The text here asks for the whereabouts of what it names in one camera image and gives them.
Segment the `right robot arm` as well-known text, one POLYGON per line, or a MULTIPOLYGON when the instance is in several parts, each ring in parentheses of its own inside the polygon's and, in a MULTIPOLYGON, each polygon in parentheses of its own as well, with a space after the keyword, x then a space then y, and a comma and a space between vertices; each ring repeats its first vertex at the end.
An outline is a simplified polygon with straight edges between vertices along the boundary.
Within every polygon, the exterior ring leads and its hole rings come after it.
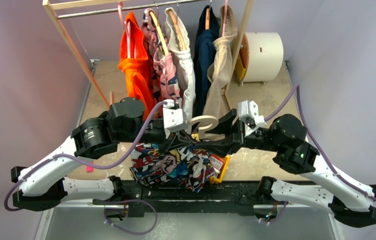
POLYGON ((307 128, 294 115, 284 114, 266 126, 258 110, 233 112, 223 117, 217 129, 224 130, 225 138, 203 140, 197 146, 219 157, 241 148, 274 152, 273 161, 282 170, 311 181, 297 185, 264 176, 255 193, 238 197, 240 204, 294 202, 323 210, 350 227, 376 225, 376 184, 362 184, 327 163, 322 151, 306 141, 307 128))

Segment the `colourful comic print shorts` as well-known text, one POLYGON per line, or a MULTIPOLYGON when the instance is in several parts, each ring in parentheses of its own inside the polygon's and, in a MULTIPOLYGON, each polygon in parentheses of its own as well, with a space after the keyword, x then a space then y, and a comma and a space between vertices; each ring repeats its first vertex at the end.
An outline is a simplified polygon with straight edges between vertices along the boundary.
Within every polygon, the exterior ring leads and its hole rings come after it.
POLYGON ((192 190, 187 184, 188 148, 159 153, 157 144, 138 144, 131 152, 131 175, 136 182, 147 187, 169 185, 192 190))

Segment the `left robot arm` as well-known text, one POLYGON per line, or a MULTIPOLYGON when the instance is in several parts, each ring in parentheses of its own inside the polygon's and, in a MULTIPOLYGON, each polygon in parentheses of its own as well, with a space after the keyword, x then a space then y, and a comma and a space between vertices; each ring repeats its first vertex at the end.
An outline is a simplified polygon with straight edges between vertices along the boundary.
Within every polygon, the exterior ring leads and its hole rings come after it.
POLYGON ((126 97, 75 128, 57 149, 38 163, 14 167, 11 170, 13 187, 6 195, 5 209, 41 212, 62 202, 84 199, 120 204, 125 191, 119 177, 77 180, 68 174, 80 166, 109 170, 120 165, 130 156, 130 150, 115 163, 93 164, 94 160, 115 153, 119 143, 131 143, 133 147, 139 143, 163 144, 167 150, 177 143, 175 136, 186 127, 186 114, 174 100, 161 101, 146 113, 141 100, 126 97))

